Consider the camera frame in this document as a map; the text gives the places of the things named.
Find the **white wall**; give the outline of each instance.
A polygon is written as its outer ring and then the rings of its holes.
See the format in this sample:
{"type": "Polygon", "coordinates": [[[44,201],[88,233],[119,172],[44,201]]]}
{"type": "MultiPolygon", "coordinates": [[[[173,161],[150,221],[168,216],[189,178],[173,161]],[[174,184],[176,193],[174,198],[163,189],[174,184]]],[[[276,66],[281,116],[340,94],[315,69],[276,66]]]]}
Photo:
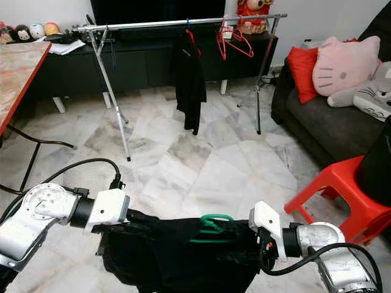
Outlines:
{"type": "MultiPolygon", "coordinates": [[[[271,13],[281,19],[273,64],[283,64],[292,46],[306,38],[324,40],[331,35],[344,40],[358,37],[389,0],[275,0],[271,13]]],[[[61,29],[86,23],[93,17],[90,0],[1,0],[0,20],[12,26],[54,21],[61,29]]],[[[234,15],[237,0],[227,0],[225,14],[234,15]]]]}
{"type": "MultiPolygon", "coordinates": [[[[340,40],[358,37],[390,0],[274,0],[270,13],[287,13],[277,28],[273,65],[283,64],[292,46],[306,38],[340,40]]],[[[226,15],[233,15],[237,0],[227,0],[226,15]]]]}
{"type": "Polygon", "coordinates": [[[87,13],[93,18],[90,0],[1,0],[0,4],[0,21],[11,26],[53,21],[69,29],[87,23],[87,13]]]}

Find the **red figurine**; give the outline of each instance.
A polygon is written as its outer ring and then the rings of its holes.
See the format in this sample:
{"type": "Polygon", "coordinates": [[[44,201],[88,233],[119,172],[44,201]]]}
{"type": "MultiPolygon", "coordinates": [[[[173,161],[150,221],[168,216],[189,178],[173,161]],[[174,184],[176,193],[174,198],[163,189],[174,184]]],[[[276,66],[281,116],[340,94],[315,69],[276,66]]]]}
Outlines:
{"type": "MultiPolygon", "coordinates": [[[[238,0],[238,10],[240,16],[269,14],[270,5],[274,0],[238,0]]],[[[261,34],[266,30],[266,20],[241,20],[238,27],[244,34],[261,34]]]]}

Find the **television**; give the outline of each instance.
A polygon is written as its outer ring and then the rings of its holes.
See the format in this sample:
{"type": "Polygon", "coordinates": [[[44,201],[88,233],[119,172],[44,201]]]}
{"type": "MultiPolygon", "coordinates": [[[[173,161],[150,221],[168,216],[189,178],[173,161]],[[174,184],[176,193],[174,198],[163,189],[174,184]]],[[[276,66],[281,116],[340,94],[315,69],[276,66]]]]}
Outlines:
{"type": "Polygon", "coordinates": [[[225,0],[91,0],[96,24],[223,17],[225,0]]]}

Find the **clothes rack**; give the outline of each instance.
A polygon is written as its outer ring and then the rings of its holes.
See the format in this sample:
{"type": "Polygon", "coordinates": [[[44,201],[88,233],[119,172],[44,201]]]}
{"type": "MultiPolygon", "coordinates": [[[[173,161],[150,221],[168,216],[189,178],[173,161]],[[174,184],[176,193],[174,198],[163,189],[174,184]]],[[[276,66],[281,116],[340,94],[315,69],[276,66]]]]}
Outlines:
{"type": "Polygon", "coordinates": [[[143,28],[143,27],[163,27],[163,26],[178,26],[178,25],[190,25],[190,24],[205,24],[205,23],[221,23],[223,21],[238,21],[238,20],[268,20],[273,19],[273,24],[271,26],[270,30],[270,38],[268,42],[268,46],[265,51],[265,55],[263,57],[260,73],[258,75],[256,85],[254,87],[254,90],[257,93],[257,133],[261,134],[261,126],[260,126],[260,89],[263,86],[262,83],[262,75],[266,68],[267,59],[270,54],[270,50],[272,47],[273,38],[276,34],[276,29],[279,23],[280,18],[286,18],[288,15],[286,13],[283,14],[272,14],[272,15],[251,15],[251,16],[234,16],[234,17],[226,17],[226,18],[204,18],[204,19],[198,19],[198,20],[173,20],[173,21],[155,21],[150,23],[126,23],[126,24],[110,24],[110,25],[104,25],[104,26],[97,26],[97,25],[89,25],[89,26],[82,26],[82,27],[76,27],[73,30],[78,32],[88,32],[91,38],[93,51],[95,53],[95,56],[97,58],[101,73],[103,75],[104,81],[106,83],[106,86],[108,88],[111,101],[114,105],[114,109],[117,113],[117,120],[118,125],[120,128],[121,136],[122,136],[122,142],[123,147],[125,150],[125,156],[128,161],[131,160],[130,153],[128,149],[128,143],[126,141],[125,132],[123,129],[123,123],[127,124],[128,120],[124,116],[124,114],[121,112],[117,100],[115,98],[114,92],[111,87],[111,83],[108,77],[108,74],[106,72],[106,69],[104,67],[102,58],[101,58],[101,52],[104,46],[104,41],[106,39],[107,33],[109,31],[118,31],[121,29],[136,29],[136,28],[143,28]],[[103,31],[103,35],[100,41],[100,44],[98,46],[95,37],[94,32],[103,31]]]}

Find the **marble floor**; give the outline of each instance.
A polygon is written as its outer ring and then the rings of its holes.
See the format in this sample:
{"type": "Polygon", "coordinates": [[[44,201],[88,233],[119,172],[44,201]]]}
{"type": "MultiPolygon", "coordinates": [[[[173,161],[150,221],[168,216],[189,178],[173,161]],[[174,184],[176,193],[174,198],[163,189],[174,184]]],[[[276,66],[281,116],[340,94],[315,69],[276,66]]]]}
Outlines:
{"type": "MultiPolygon", "coordinates": [[[[254,131],[255,103],[251,79],[230,81],[221,96],[218,84],[208,84],[208,102],[202,104],[197,136],[183,129],[185,116],[176,109],[172,87],[118,94],[118,103],[130,120],[125,132],[132,161],[127,162],[115,112],[107,109],[101,96],[75,96],[64,100],[65,114],[51,101],[29,109],[32,118],[17,126],[42,139],[63,140],[78,146],[42,146],[28,186],[43,181],[58,169],[92,157],[106,157],[118,163],[131,207],[162,219],[199,217],[222,213],[247,219],[250,208],[266,201],[280,213],[284,226],[300,220],[287,215],[283,206],[320,170],[283,127],[270,118],[273,86],[261,98],[262,135],[254,131]],[[243,106],[236,106],[243,101],[243,106]]],[[[0,179],[18,188],[32,154],[33,144],[11,136],[0,151],[0,179]]],[[[91,196],[108,188],[113,172],[101,163],[83,165],[58,177],[66,186],[89,188],[91,196]]],[[[0,210],[13,195],[0,193],[0,210]]],[[[322,213],[320,220],[333,220],[338,211],[325,209],[322,198],[310,207],[322,213]]],[[[9,286],[17,293],[137,292],[104,271],[96,257],[100,237],[83,235],[76,228],[56,225],[43,247],[9,286]]],[[[377,260],[385,292],[391,292],[391,253],[377,239],[369,247],[377,260]]],[[[277,268],[296,262],[278,263],[277,268]]],[[[316,265],[282,277],[256,276],[247,292],[326,292],[316,265]]]]}

